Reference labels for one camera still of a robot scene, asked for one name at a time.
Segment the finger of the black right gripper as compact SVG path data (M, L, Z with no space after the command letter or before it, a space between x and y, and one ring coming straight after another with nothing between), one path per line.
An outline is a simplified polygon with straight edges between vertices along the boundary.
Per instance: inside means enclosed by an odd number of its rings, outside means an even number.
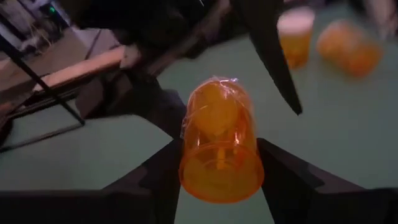
M187 108L178 92L161 87L155 76L137 70L124 72L132 85L124 114L146 119L174 139L180 138Z
M277 15L282 5L283 0L234 0L234 10L246 26L251 42L276 88L292 111L300 115L302 105L277 31Z

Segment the black computer case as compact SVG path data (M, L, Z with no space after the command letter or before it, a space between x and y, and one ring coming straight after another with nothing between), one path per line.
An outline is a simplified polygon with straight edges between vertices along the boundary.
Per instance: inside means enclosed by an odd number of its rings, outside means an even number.
M62 17L62 15L55 6L55 0L42 0L39 6L39 10L42 14L48 17Z

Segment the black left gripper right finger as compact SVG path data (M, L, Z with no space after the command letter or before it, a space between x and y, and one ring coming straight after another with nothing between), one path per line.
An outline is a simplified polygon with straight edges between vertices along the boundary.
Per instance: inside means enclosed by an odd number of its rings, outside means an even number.
M259 138L275 224L398 224L398 188L365 189Z

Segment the wooden shelf black metal legs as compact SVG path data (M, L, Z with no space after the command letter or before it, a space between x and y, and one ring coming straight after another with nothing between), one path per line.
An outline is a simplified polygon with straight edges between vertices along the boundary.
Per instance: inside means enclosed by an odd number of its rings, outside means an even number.
M0 49L7 55L9 58L19 67L21 68L30 78L36 82L39 86L42 87L43 91L52 97L55 100L56 104L61 105L70 115L72 115L77 121L78 124L74 124L72 126L67 126L65 128L58 129L56 131L52 131L50 133L43 134L41 136L37 136L26 141L13 144L10 146L2 146L0 147L0 154L6 151L10 151L13 149L17 149L23 146L31 145L33 143L37 143L60 134L67 133L69 131L76 130L85 125L85 121L77 114L75 110L73 110L70 105L59 95L56 94L54 90L52 90L39 76L36 74L22 59L21 56L17 53L16 48L9 43L9 41L0 34Z

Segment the orange bottle with white cap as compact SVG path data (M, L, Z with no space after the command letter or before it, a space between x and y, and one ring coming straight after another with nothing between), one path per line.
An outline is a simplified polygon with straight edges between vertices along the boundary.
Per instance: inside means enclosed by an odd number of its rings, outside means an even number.
M280 45L290 69L303 67L308 61L314 20L315 12L309 7L289 9L278 18Z

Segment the green table mat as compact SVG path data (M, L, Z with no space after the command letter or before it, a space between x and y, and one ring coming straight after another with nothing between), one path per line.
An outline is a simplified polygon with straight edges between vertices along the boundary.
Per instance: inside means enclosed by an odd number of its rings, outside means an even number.
M149 72L162 68L181 99L218 70L237 75L254 100L258 139L365 189L398 188L398 40L382 48L381 65L364 81L344 79L315 58L298 77L290 72L300 115L279 93L250 36L207 50L192 65L167 53ZM124 116L0 154L0 223L126 223L116 216L116 194L104 188L173 140L140 117ZM268 221L274 222L261 187L232 205L201 202L180 189L174 222Z

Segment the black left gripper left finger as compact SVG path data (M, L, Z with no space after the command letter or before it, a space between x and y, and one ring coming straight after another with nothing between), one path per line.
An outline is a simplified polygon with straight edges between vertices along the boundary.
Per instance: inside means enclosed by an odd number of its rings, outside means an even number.
M128 224L174 224L180 193L182 140L174 139L104 188L115 193L116 215Z

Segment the orange translucent medicine bottle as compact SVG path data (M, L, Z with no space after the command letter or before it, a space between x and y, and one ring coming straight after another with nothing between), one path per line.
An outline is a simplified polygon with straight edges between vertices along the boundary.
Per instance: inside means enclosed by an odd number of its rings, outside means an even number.
M380 45L347 20L333 21L321 32L317 51L353 77L365 77L382 58Z
M192 91L182 121L180 183L211 203L235 203L264 181L253 104L235 78L212 77Z

